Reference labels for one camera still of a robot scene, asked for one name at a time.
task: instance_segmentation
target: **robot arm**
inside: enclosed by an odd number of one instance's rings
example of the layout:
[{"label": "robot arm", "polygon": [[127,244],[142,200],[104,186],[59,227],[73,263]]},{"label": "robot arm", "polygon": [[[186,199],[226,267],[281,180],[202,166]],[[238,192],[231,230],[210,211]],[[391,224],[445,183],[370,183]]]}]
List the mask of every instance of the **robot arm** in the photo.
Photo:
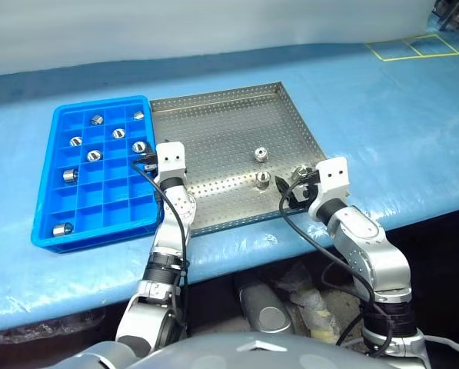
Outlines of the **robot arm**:
[{"label": "robot arm", "polygon": [[155,183],[175,207],[184,234],[173,211],[164,203],[165,217],[156,231],[144,276],[128,302],[116,334],[116,341],[128,345],[137,357],[145,357],[185,334],[179,284],[186,273],[185,248],[196,204],[185,188],[183,144],[162,143],[156,149]]},{"label": "robot arm", "polygon": [[[314,221],[327,226],[337,250],[349,266],[366,279],[374,290],[374,301],[388,314],[393,323],[393,338],[385,354],[392,357],[420,359],[430,368],[425,339],[415,325],[411,304],[411,273],[405,256],[393,246],[384,229],[354,206],[347,206],[348,169],[345,158],[321,161],[316,166],[318,193],[308,213]],[[368,292],[356,278],[354,285],[364,298]],[[387,336],[387,324],[382,316],[366,312],[363,327],[364,341],[371,349],[378,349]]]}]

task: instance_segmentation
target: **blue plastic crate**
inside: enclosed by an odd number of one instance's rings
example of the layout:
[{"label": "blue plastic crate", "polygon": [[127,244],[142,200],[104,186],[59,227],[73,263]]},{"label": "blue plastic crate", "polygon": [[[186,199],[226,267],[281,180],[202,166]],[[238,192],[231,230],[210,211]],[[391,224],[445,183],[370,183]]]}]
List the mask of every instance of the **blue plastic crate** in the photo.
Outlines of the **blue plastic crate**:
[{"label": "blue plastic crate", "polygon": [[[134,119],[142,111],[143,119]],[[91,118],[103,117],[101,125]],[[117,128],[123,138],[113,137]],[[79,146],[71,146],[81,137]],[[132,144],[148,142],[155,150],[148,101],[143,96],[63,105],[55,110],[46,149],[31,240],[40,248],[64,252],[154,233],[158,206],[154,188],[131,167],[140,155]],[[99,150],[102,159],[88,161]],[[78,171],[67,183],[63,172]],[[53,227],[70,223],[71,234],[54,237]]]}]

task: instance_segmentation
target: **metal bushing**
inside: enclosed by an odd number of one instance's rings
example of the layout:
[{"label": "metal bushing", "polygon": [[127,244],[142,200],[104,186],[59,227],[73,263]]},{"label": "metal bushing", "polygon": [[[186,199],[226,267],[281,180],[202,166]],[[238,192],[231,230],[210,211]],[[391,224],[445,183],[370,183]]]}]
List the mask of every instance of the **metal bushing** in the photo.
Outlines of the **metal bushing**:
[{"label": "metal bushing", "polygon": [[304,165],[299,165],[291,175],[292,182],[299,181],[300,179],[306,178],[308,175],[308,168]]},{"label": "metal bushing", "polygon": [[68,142],[69,145],[71,146],[80,146],[82,145],[82,137],[81,136],[75,136],[70,139]]},{"label": "metal bushing", "polygon": [[91,118],[92,125],[102,125],[103,121],[105,121],[105,119],[99,114],[96,114],[94,117]]},{"label": "metal bushing", "polygon": [[53,227],[53,237],[66,236],[74,231],[74,227],[70,223],[57,224]]},{"label": "metal bushing", "polygon": [[145,152],[146,148],[147,145],[143,141],[134,142],[134,144],[131,146],[131,149],[134,151],[135,154],[141,154],[142,152]]},{"label": "metal bushing", "polygon": [[254,158],[257,159],[259,163],[263,163],[268,159],[268,150],[266,148],[257,148],[254,151]]},{"label": "metal bushing", "polygon": [[67,169],[63,172],[63,181],[65,183],[77,183],[78,179],[78,170],[77,169]]},{"label": "metal bushing", "polygon": [[134,120],[140,121],[141,119],[144,119],[144,113],[141,111],[136,111],[134,113]]},{"label": "metal bushing", "polygon": [[259,171],[256,175],[254,175],[255,182],[258,188],[265,189],[270,184],[270,173],[267,171]]},{"label": "metal bushing", "polygon": [[90,150],[88,152],[88,161],[98,161],[101,160],[102,154],[99,150]]},{"label": "metal bushing", "polygon": [[116,128],[111,134],[113,135],[113,138],[118,140],[119,138],[123,138],[125,136],[125,130],[123,128]]}]

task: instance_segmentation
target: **perforated metal tray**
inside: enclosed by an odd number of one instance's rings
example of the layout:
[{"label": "perforated metal tray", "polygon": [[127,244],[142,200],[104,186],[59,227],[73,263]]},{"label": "perforated metal tray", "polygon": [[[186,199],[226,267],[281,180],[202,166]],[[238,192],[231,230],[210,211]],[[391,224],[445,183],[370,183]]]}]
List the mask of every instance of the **perforated metal tray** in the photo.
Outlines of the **perforated metal tray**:
[{"label": "perforated metal tray", "polygon": [[[282,83],[151,101],[156,142],[185,145],[188,191],[197,201],[192,234],[273,218],[280,194],[275,176],[290,181],[299,165],[324,159]],[[254,150],[268,149],[258,163]],[[259,190],[254,174],[270,172]]]}]

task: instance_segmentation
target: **white backdrop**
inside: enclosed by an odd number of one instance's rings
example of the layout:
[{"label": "white backdrop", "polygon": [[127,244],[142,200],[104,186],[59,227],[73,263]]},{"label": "white backdrop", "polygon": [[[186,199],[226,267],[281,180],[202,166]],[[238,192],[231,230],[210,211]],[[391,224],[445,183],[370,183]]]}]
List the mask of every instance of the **white backdrop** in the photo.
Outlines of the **white backdrop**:
[{"label": "white backdrop", "polygon": [[424,33],[435,0],[0,0],[0,75]]}]

